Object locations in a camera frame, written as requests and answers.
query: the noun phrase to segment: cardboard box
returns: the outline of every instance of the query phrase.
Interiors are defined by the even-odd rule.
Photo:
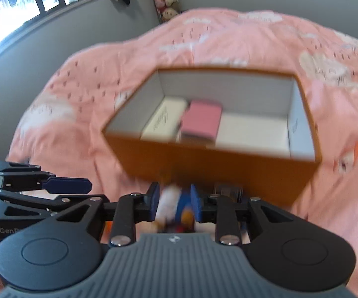
[[[214,146],[141,140],[165,96],[220,103]],[[219,67],[153,72],[103,130],[131,176],[170,180],[213,192],[216,183],[241,186],[248,196],[289,206],[321,162],[321,150],[299,79],[291,73]]]

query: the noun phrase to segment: window frame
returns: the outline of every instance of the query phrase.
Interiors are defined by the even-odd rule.
[[[28,32],[29,30],[35,29],[37,26],[36,23],[39,24],[42,19],[45,17],[61,10],[65,6],[76,4],[77,2],[80,2],[82,0],[75,0],[73,2],[69,2],[69,4],[66,4],[65,0],[58,0],[58,4],[54,6],[53,8],[49,9],[48,11],[45,10],[45,6],[42,0],[35,0],[35,3],[37,4],[37,7],[39,9],[39,14],[26,22],[24,22],[20,27],[15,29],[13,32],[11,32],[9,35],[5,36],[0,41],[0,53],[2,53],[3,50],[10,47],[13,43],[15,43],[17,40],[21,39],[22,34]]]

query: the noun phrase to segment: pink blanket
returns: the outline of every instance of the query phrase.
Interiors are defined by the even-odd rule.
[[[128,178],[103,141],[106,120],[158,66],[214,64],[296,72],[314,115],[323,164],[293,212],[348,240],[358,296],[358,39],[271,11],[198,9],[138,39],[73,55],[24,114],[8,156],[86,177],[110,200],[147,185]]]

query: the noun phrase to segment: pink box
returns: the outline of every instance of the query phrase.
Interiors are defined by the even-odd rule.
[[[198,137],[216,140],[222,106],[205,100],[194,100],[182,116],[181,137]]]

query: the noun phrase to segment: bed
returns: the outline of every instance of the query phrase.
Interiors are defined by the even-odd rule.
[[[296,72],[319,133],[323,163],[292,211],[345,238],[357,255],[358,39],[272,11],[196,9],[138,39],[69,58],[23,115],[7,159],[86,177],[115,201],[147,183],[129,178],[100,134],[156,67],[208,65]]]

